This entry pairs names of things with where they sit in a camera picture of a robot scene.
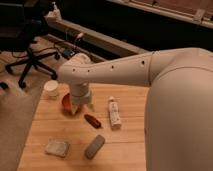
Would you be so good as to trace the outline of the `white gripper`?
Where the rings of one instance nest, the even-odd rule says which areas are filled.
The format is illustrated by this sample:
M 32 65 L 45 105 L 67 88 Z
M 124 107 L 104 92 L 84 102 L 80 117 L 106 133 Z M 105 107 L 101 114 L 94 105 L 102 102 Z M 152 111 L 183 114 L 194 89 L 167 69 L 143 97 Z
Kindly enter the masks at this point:
M 92 91 L 88 83 L 71 84 L 70 89 L 70 103 L 71 113 L 75 115 L 84 105 L 92 105 Z

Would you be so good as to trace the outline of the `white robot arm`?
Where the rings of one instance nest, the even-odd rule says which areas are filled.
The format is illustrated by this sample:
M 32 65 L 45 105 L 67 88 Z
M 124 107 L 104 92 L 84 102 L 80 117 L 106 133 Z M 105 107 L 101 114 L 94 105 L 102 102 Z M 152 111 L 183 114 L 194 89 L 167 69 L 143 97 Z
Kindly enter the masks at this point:
M 147 171 L 213 171 L 213 52 L 180 48 L 100 63 L 78 53 L 58 73 L 74 105 L 91 101 L 91 83 L 147 87 Z

